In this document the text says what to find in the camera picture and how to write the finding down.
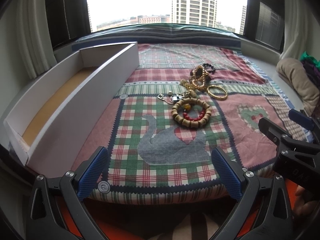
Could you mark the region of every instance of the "green cloth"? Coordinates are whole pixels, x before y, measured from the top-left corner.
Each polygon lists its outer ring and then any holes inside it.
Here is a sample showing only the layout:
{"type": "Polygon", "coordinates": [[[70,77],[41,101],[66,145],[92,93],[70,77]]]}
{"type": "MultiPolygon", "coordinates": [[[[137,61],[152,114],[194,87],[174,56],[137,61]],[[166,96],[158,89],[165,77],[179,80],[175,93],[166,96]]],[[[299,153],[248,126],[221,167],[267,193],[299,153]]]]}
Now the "green cloth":
{"type": "Polygon", "coordinates": [[[308,55],[308,53],[305,51],[304,53],[302,53],[301,57],[300,57],[300,61],[303,60],[307,60],[311,63],[313,63],[317,69],[320,70],[320,61],[317,61],[314,57],[308,55]]]}

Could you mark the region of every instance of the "white cardboard box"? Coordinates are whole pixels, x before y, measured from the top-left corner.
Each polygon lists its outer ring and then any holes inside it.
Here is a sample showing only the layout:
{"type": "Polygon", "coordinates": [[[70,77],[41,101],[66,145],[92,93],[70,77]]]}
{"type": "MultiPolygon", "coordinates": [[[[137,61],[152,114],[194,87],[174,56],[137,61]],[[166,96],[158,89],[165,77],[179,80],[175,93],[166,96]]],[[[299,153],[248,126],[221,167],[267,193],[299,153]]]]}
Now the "white cardboard box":
{"type": "Polygon", "coordinates": [[[108,44],[81,49],[39,78],[4,120],[22,164],[48,178],[68,171],[95,123],[138,66],[137,43],[108,44]],[[28,146],[22,135],[41,107],[79,70],[90,66],[100,67],[63,101],[28,146]]]}

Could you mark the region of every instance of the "green heart applique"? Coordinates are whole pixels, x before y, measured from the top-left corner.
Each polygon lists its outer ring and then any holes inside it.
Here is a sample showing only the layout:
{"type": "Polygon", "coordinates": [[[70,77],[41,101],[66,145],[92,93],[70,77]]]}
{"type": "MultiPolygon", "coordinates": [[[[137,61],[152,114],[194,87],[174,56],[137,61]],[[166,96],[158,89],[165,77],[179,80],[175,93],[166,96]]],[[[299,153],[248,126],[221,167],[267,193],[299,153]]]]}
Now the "green heart applique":
{"type": "Polygon", "coordinates": [[[240,118],[255,132],[259,132],[258,122],[262,117],[268,117],[268,113],[262,106],[244,106],[237,107],[240,118]]]}

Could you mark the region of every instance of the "white button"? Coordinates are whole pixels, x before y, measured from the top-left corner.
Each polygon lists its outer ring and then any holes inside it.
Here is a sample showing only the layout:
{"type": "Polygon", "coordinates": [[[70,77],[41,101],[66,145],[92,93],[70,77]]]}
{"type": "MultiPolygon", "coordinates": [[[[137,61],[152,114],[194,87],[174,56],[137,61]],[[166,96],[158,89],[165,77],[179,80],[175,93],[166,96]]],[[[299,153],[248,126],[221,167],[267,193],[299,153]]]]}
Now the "white button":
{"type": "Polygon", "coordinates": [[[106,181],[100,181],[99,184],[98,184],[98,190],[101,192],[101,193],[108,193],[110,191],[110,184],[106,181]]]}
{"type": "Polygon", "coordinates": [[[126,99],[128,97],[127,94],[122,94],[121,96],[119,96],[120,99],[126,99]]]}

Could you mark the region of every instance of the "open box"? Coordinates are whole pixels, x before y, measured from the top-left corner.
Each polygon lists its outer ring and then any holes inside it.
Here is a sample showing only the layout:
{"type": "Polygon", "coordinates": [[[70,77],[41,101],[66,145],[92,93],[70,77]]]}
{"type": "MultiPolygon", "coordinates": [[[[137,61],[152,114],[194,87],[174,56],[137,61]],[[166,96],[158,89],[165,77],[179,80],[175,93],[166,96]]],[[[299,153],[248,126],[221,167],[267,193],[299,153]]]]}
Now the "open box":
{"type": "Polygon", "coordinates": [[[127,42],[81,49],[46,72],[4,120],[22,164],[48,178],[62,176],[138,66],[138,45],[127,42]]]}

